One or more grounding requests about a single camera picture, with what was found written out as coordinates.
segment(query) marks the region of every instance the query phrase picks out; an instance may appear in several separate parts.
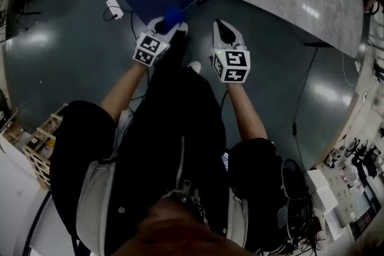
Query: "white shoe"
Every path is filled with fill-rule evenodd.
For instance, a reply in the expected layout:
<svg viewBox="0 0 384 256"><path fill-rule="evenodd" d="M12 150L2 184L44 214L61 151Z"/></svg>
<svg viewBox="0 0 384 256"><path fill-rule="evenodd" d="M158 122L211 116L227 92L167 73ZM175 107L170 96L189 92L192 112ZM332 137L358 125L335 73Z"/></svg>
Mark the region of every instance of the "white shoe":
<svg viewBox="0 0 384 256"><path fill-rule="evenodd" d="M191 62L187 67L191 67L197 74L200 74L200 71L202 70L202 64L199 61Z"/></svg>

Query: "white wall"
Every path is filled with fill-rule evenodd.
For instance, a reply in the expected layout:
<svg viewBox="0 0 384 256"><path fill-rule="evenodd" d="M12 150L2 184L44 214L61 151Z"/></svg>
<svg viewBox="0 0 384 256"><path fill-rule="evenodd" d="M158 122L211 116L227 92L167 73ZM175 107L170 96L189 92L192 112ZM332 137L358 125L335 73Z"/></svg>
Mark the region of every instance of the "white wall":
<svg viewBox="0 0 384 256"><path fill-rule="evenodd" d="M40 216L30 247L41 256L74 256L71 236L61 221L52 198Z"/></svg>
<svg viewBox="0 0 384 256"><path fill-rule="evenodd" d="M28 169L28 161L18 152L13 159L0 150L0 255L12 256L19 236L30 227L30 207L41 188Z"/></svg>

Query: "wire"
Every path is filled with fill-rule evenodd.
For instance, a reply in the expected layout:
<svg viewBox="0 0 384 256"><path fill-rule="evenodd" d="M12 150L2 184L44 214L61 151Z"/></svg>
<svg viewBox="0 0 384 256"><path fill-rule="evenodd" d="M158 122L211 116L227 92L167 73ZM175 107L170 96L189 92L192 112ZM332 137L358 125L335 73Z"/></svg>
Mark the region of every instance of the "wire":
<svg viewBox="0 0 384 256"><path fill-rule="evenodd" d="M150 77L149 77L149 68L147 67L146 68L146 84L149 86L149 81L150 81Z"/></svg>
<svg viewBox="0 0 384 256"><path fill-rule="evenodd" d="M299 141L298 141L298 138L297 138L298 131L297 131L297 125L296 125L296 117L298 115L298 110L299 110L299 106L300 106L301 96L302 96L302 94L304 92L305 85L307 84L308 75L310 74L310 71L312 69L312 65L313 65L313 62L314 62L314 58L316 57L318 50L319 50L319 47L316 47L316 49L315 49L315 51L313 53L312 60L310 62L310 66L308 67L308 71L307 71L307 73L305 75L304 84L302 85L302 88L301 88L301 91L300 91L300 94L299 94L299 97L298 97L298 102L296 104L295 116L293 117L293 125L292 125L292 134L293 134L293 136L295 137L295 140L296 140L296 145L297 145L298 152L299 152L299 155L300 155L300 160L301 160L301 170L303 172L304 172L304 163L302 161L302 155L301 155L301 152L300 152Z"/></svg>
<svg viewBox="0 0 384 256"><path fill-rule="evenodd" d="M221 115L223 115L223 106L224 106L224 102L226 100L227 94L228 94L228 90L226 90L226 92L223 95L223 99L221 100L221 105L220 105L220 114Z"/></svg>
<svg viewBox="0 0 384 256"><path fill-rule="evenodd" d="M304 91L305 85L307 84L308 75L310 74L310 71L311 71L311 68L312 68L312 65L313 65L313 61L314 61L314 58L315 58L316 55L317 55L317 51L318 51L318 49L319 49L319 48L316 47L316 50L315 50L314 53L313 53L313 57L312 57L310 66L308 67L307 74L305 75L304 84L302 85L302 88L301 88L301 91L300 91L300 94L299 94L299 98L298 98L298 102L297 102L297 104L296 104L295 116L293 117L293 122L294 122L294 123L295 123L295 121L296 121L296 116L298 115L298 110L299 110L299 105L300 105L301 95L302 95L302 93L303 93L303 91Z"/></svg>
<svg viewBox="0 0 384 256"><path fill-rule="evenodd" d="M132 33L133 33L133 36L134 36L134 39L137 41L137 36L136 36L136 33L133 29L133 13L131 14L131 29L132 29Z"/></svg>
<svg viewBox="0 0 384 256"><path fill-rule="evenodd" d="M348 80L347 80L347 76L346 76L346 72L344 71L344 53L341 52L341 61L343 63L343 74L344 74L344 80L346 81L346 83L348 83L349 86L355 86L357 84L357 82L359 81L359 77L357 78L356 82L355 83L350 83Z"/></svg>
<svg viewBox="0 0 384 256"><path fill-rule="evenodd" d="M106 11L108 11L108 10L109 10L109 8L119 8L121 11L124 11L124 12L130 13L130 14L132 14L132 13L133 13L132 11L129 11L129 10L123 9L123 8L121 8L121 7L118 7L117 5L110 5L109 7L107 7L107 8L104 10L104 13L103 13L103 19L104 19L106 22L109 22L109 21L111 21L111 20L115 19L115 17L117 16L117 15L113 15L111 18L109 18L109 19L106 19Z"/></svg>
<svg viewBox="0 0 384 256"><path fill-rule="evenodd" d="M376 85L376 81L373 83L373 85L371 86L371 88L370 88L368 91L366 91L365 94L368 95L368 93L371 92L371 90L373 89L373 87L374 87L375 85ZM355 118L353 119L352 123L349 125L348 132L345 133L345 135L344 135L344 139L347 137L348 133L350 133L350 131L352 130L352 126L353 126L353 124L355 123L355 121L356 121L358 115L360 114L360 111L361 111L361 109L362 109L363 106L364 106L364 103L361 104L361 106L360 106L360 108L359 108L359 111L356 113Z"/></svg>
<svg viewBox="0 0 384 256"><path fill-rule="evenodd" d="M132 98L131 101L139 100L139 99L141 99L141 98L143 98L143 97L145 97L145 94L142 95L142 96L139 96L139 97Z"/></svg>

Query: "black cable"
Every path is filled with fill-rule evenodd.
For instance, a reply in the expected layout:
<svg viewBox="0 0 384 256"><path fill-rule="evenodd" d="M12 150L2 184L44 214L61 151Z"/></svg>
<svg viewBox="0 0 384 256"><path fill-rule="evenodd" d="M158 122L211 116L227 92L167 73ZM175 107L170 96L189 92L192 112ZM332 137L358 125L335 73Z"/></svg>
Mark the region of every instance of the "black cable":
<svg viewBox="0 0 384 256"><path fill-rule="evenodd" d="M302 162L302 155L301 155L301 152L300 152L299 141L298 141L298 138L297 138L298 130L297 130L297 125L296 125L296 117L297 117L297 115L298 115L298 110L299 110L299 106L300 106L301 96L302 96L303 91L304 91L304 89L305 89L305 85L307 84L308 75L310 74L310 71L311 71L311 69L312 69L312 65L313 65L313 62L314 62L314 58L315 58L316 55L317 55L317 51L318 51L318 49L319 49L319 48L316 47L316 50L315 50L314 53L313 53L313 57L312 57L310 66L308 67L307 74L305 75L304 84L302 85L302 88L301 88L301 91L300 91L300 94L299 94L299 98L298 98L298 102L297 102L297 104L296 104L295 116L293 117L293 125L292 125L292 134L293 134L293 136L295 137L295 140L296 140L296 145L297 145L298 152L299 152L299 155L300 155L300 160L301 160L301 170L302 170L303 172L304 172L304 163Z"/></svg>
<svg viewBox="0 0 384 256"><path fill-rule="evenodd" d="M314 61L314 58L316 57L317 55L317 51L318 51L318 47L316 47L316 50L314 51L313 53L313 57L312 57L312 60L311 60L311 63L310 63L310 66L308 67L308 71L307 71L307 74L305 75L305 80L304 80L304 84L302 85L302 89L300 91L300 94L299 94L299 98L298 98L298 102L297 102L297 105L296 105L296 110L295 110L295 116L293 117L293 122L296 121L296 116L298 114L298 109L299 109L299 105L300 105L300 100L301 100L301 95L304 91L304 88L305 88L305 85L307 84L307 79L308 79L308 75L311 71L311 68L312 68L312 65L313 65L313 61Z"/></svg>
<svg viewBox="0 0 384 256"><path fill-rule="evenodd" d="M146 84L147 84L147 86L149 86L149 81L150 81L150 78L149 78L149 68L147 67L146 68Z"/></svg>
<svg viewBox="0 0 384 256"><path fill-rule="evenodd" d="M41 218L41 214L43 213L43 210L46 207L46 204L48 203L50 198L51 198L51 193L50 193L50 191L48 191L47 195L44 197L43 202L41 203L40 208L38 209L38 212L35 215L32 226L29 229L28 236L25 240L25 245L24 245L23 254L22 254L23 256L29 256L29 254L31 253L31 248L30 248L29 244L31 243L32 236L33 236L34 231L36 229L36 226L37 226L37 224Z"/></svg>
<svg viewBox="0 0 384 256"><path fill-rule="evenodd" d="M115 19L115 18L118 16L117 14L115 14L115 15L113 15L110 19L106 19L106 11L108 11L109 8L119 8L119 9L121 9L121 11L123 11L123 12L127 12L127 13L130 13L130 14L133 13L132 11L128 11L128 10L125 10L125 9L123 9L123 8L121 8L121 7L118 7L117 5L110 5L109 7L107 7L107 8L104 10L104 13L103 13L103 19L104 19L106 22L109 22L109 21Z"/></svg>
<svg viewBox="0 0 384 256"><path fill-rule="evenodd" d="M132 33L134 35L134 39L137 41L137 36L136 36L136 33L134 32L134 29L133 29L133 13L131 13L131 29L132 29Z"/></svg>
<svg viewBox="0 0 384 256"><path fill-rule="evenodd" d="M223 115L223 106L224 106L224 102L226 100L227 94L228 94L228 90L226 90L226 92L223 95L223 99L221 100L221 105L220 105L220 114L221 115Z"/></svg>
<svg viewBox="0 0 384 256"><path fill-rule="evenodd" d="M132 98L131 101L139 100L139 99L141 99L141 98L143 98L143 97L145 97L145 94L142 95L142 96L139 96L139 97Z"/></svg>

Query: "black sleeve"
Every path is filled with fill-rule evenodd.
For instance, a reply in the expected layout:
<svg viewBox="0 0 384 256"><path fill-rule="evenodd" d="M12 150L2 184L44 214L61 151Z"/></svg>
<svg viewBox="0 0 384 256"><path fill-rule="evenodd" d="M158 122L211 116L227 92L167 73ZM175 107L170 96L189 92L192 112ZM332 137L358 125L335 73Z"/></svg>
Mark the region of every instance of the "black sleeve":
<svg viewBox="0 0 384 256"><path fill-rule="evenodd" d="M50 190L68 232L76 236L77 202L89 163L112 153L116 124L95 104L74 101L65 108L50 158Z"/></svg>
<svg viewBox="0 0 384 256"><path fill-rule="evenodd" d="M284 203L281 193L281 163L275 146L257 138L237 144L228 158L231 187L248 201L248 230L245 249L274 251L282 245L277 212Z"/></svg>
<svg viewBox="0 0 384 256"><path fill-rule="evenodd" d="M267 197L281 182L281 158L275 146L264 138L234 146L228 157L230 185L241 198Z"/></svg>

